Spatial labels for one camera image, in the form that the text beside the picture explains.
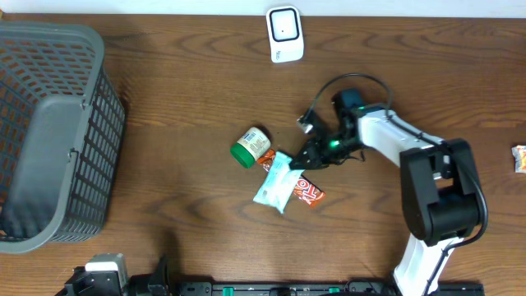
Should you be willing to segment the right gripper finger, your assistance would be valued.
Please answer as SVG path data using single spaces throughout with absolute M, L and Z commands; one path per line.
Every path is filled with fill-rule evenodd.
M 290 169 L 320 169 L 322 166 L 321 157 L 316 150 L 299 152 L 289 163 Z
M 315 159 L 319 156 L 318 141 L 315 138 L 307 140 L 300 151 L 294 156 L 295 159 Z

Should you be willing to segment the orange chocolate bar wrapper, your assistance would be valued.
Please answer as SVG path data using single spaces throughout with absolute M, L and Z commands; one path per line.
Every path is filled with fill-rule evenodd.
M 267 174 L 274 161 L 276 153 L 277 152 L 270 149 L 257 160 L 257 163 L 267 171 Z M 313 207 L 325 197 L 325 193 L 318 186 L 301 175 L 290 197 L 296 197 L 310 207 Z

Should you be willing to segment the teal wet wipes pack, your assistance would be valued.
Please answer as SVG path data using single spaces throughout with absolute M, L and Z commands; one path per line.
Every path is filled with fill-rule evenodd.
M 270 170 L 253 201 L 274 207 L 280 214 L 288 203 L 303 169 L 290 169 L 292 158 L 277 152 Z

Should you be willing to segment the green lid white jar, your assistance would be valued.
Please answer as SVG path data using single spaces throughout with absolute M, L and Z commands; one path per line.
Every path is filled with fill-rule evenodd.
M 230 154 L 243 168 L 249 169 L 270 145 L 270 139 L 261 129 L 251 127 L 230 148 Z

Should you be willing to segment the orange tissue pack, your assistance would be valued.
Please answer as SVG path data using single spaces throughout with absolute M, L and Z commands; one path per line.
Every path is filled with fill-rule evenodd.
M 514 146 L 511 152 L 514 156 L 514 171 L 526 173 L 526 146 Z

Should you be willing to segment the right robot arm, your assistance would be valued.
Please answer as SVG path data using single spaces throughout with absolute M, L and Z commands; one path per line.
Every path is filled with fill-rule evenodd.
M 310 135 L 291 169 L 340 165 L 353 152 L 373 149 L 399 168 L 404 220 L 410 231 L 393 277 L 402 295 L 430 295 L 450 254 L 485 233 L 488 209 L 470 145 L 430 136 L 398 117 L 386 104 L 364 104 L 356 89 L 332 98 L 339 122 L 331 132 L 313 108 L 298 120 Z

